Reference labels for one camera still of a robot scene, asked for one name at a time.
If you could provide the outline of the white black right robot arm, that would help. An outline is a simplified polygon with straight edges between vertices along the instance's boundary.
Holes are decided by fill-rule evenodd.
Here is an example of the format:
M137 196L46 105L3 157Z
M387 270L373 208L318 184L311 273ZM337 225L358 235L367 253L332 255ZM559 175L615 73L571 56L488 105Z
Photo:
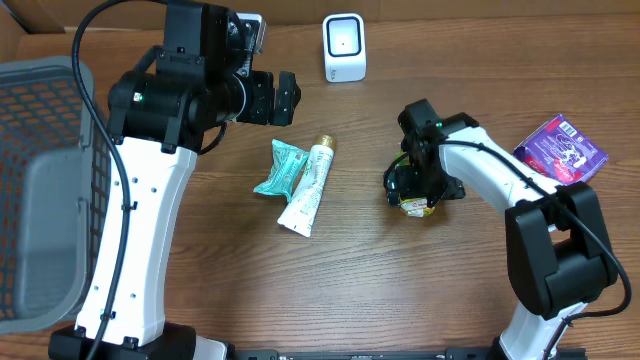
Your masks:
M471 187L503 215L507 273L518 304L477 359L583 359L558 344L573 323L624 311L628 275L614 255L599 200L584 182L563 185L517 160L466 113L437 115L421 99L397 118L401 151L385 170L388 203L424 216Z

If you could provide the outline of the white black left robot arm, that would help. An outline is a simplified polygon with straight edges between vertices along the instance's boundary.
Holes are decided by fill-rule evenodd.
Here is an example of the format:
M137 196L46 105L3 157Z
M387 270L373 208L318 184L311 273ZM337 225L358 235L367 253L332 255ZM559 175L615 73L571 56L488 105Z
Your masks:
M97 127L111 154L106 218L87 296L54 332L52 359L228 360L232 345L165 316L165 280L185 188L210 129L287 126L301 98L291 72L256 71L266 23L255 13L170 1L164 41L125 72Z

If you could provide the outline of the teal snack packet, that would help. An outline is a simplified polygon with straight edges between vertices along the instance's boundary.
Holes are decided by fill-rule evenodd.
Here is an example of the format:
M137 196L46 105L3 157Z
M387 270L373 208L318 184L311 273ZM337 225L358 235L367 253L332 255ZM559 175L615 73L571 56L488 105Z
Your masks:
M304 168L309 153L277 139L272 140L273 165L267 179L253 192L265 196L284 196L288 202L293 196L293 186Z

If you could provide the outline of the purple pad package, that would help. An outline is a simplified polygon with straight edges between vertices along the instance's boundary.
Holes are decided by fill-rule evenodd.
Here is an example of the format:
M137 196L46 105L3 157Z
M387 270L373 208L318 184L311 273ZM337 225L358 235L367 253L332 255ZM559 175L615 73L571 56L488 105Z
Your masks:
M513 151L516 159L563 185L587 182L609 160L609 155L557 114L523 140Z

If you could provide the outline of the white tube gold cap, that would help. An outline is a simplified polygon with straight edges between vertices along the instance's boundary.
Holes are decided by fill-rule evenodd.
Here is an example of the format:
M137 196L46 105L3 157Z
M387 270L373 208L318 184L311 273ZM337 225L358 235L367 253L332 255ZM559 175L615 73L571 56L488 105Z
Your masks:
M311 236L335 148L332 136L316 137L292 200L277 220L279 225L304 237Z

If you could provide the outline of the green juice carton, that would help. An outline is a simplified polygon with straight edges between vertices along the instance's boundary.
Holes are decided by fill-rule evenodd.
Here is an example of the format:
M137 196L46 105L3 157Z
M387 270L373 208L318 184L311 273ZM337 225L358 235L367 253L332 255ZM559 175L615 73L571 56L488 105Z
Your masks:
M400 197L400 208L407 216L417 218L429 217L435 211L435 207L427 205L425 197Z

